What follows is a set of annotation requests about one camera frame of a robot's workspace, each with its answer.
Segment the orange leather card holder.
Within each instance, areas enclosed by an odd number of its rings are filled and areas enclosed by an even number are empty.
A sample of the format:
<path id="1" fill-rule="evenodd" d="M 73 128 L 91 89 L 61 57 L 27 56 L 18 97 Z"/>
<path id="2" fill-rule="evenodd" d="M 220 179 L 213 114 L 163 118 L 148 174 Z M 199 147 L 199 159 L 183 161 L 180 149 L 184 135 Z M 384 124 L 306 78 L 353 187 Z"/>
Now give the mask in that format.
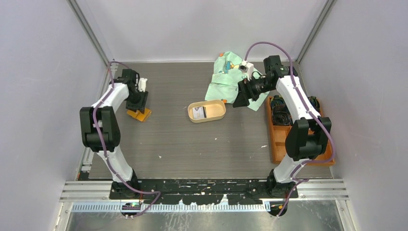
<path id="1" fill-rule="evenodd" d="M 145 122 L 151 115 L 152 111 L 148 108 L 144 109 L 144 112 L 142 113 L 141 111 L 131 111 L 127 110 L 127 114 L 131 116 L 133 119 L 136 119 L 140 122 Z"/>

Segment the credit card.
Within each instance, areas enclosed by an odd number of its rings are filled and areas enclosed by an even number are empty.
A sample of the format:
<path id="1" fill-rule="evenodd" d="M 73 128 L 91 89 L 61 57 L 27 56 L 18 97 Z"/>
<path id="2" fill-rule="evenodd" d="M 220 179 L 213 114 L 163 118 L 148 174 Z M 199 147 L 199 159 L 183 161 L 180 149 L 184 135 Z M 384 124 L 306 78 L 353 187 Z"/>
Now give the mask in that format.
<path id="1" fill-rule="evenodd" d="M 198 106 L 192 108 L 192 117 L 194 120 L 200 120 L 207 118 L 206 108 L 204 106 Z"/>

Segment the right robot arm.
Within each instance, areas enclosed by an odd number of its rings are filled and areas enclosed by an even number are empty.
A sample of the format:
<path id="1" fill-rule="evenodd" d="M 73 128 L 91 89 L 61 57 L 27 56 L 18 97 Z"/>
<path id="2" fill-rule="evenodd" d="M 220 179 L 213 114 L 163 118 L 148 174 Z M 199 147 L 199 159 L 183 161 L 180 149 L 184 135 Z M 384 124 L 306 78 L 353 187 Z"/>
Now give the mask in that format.
<path id="1" fill-rule="evenodd" d="M 295 176 L 304 165 L 314 161 L 326 151 L 331 121 L 322 117 L 312 106 L 292 65 L 283 66 L 278 55 L 264 59 L 265 74 L 254 77 L 254 65 L 242 61 L 238 69 L 244 79 L 238 82 L 238 94 L 232 106 L 249 106 L 262 93 L 276 90 L 283 98 L 292 118 L 292 127 L 285 140 L 286 155 L 273 169 L 266 181 L 266 190 L 278 198 L 295 187 Z"/>

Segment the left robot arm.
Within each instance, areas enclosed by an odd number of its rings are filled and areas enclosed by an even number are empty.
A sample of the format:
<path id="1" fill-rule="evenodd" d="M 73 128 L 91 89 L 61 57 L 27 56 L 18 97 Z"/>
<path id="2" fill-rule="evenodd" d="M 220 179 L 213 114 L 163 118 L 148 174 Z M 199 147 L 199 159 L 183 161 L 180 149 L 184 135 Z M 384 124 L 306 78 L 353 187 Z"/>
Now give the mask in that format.
<path id="1" fill-rule="evenodd" d="M 92 106 L 79 111 L 82 142 L 104 161 L 113 182 L 111 199 L 136 198 L 141 193 L 134 169 L 127 163 L 120 148 L 121 133 L 116 112 L 122 102 L 135 115 L 146 110 L 147 79 L 133 69 L 122 70 L 121 76 L 111 81 L 107 91 Z"/>

